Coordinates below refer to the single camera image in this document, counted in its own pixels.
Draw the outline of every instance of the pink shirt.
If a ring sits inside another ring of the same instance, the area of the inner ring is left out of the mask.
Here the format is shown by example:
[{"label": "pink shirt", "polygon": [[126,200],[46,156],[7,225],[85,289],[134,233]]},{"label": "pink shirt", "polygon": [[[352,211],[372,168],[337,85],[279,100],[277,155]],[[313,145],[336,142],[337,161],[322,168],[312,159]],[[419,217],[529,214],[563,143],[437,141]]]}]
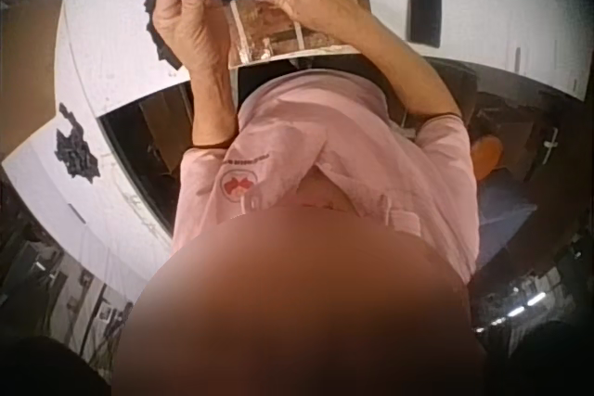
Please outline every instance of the pink shirt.
[{"label": "pink shirt", "polygon": [[186,153],[174,251],[209,226],[273,206],[314,166],[361,217],[419,236],[470,280],[479,221],[462,120],[434,118],[409,141],[391,129],[375,84],[327,70],[263,85],[239,111],[229,149]]}]

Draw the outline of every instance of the orange object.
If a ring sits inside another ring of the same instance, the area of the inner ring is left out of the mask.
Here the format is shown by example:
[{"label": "orange object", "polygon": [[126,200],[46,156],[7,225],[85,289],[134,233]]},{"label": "orange object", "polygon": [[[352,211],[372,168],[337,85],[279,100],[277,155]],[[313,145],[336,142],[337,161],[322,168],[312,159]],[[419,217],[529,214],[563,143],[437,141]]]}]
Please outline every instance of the orange object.
[{"label": "orange object", "polygon": [[471,158],[476,181],[484,180],[498,165],[503,144],[493,135],[483,136],[472,144]]}]

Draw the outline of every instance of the white table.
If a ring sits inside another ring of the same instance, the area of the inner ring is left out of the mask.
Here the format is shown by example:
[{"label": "white table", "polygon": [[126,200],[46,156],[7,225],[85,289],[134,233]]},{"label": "white table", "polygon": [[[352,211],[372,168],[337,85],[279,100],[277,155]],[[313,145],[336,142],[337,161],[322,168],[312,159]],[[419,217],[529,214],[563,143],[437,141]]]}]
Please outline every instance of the white table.
[{"label": "white table", "polygon": [[[100,116],[187,80],[157,60],[144,0],[64,0],[72,51],[94,113]],[[371,0],[388,27],[406,36],[408,0]],[[583,99],[594,48],[589,0],[443,0],[442,46],[423,55],[514,71]]]},{"label": "white table", "polygon": [[[408,0],[370,0],[406,36]],[[48,232],[101,280],[135,300],[166,261],[170,238],[137,193],[97,117],[187,81],[159,61],[145,31],[144,0],[64,0],[56,53],[56,101],[84,127],[101,177],[70,178],[54,155],[57,116],[4,162],[15,187]],[[589,0],[443,0],[442,46],[426,56],[517,71],[583,99],[594,48]],[[520,47],[522,55],[516,64]],[[71,206],[82,217],[79,219]]]}]

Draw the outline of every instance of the black rectangle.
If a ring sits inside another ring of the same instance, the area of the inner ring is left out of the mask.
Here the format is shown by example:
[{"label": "black rectangle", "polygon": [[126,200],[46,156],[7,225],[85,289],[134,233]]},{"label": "black rectangle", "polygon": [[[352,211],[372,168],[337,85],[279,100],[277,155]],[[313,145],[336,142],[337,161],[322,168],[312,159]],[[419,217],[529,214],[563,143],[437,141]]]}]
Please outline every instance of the black rectangle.
[{"label": "black rectangle", "polygon": [[442,35],[442,0],[410,0],[408,40],[439,48]]}]

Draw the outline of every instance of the red logo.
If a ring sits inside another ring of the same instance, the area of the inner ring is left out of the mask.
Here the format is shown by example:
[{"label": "red logo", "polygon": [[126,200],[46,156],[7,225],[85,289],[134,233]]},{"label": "red logo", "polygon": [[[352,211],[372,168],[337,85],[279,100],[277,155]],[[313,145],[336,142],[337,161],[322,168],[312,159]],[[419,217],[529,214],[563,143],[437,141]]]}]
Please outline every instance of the red logo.
[{"label": "red logo", "polygon": [[258,178],[254,172],[236,169],[223,175],[221,190],[229,201],[237,203],[257,182]]}]

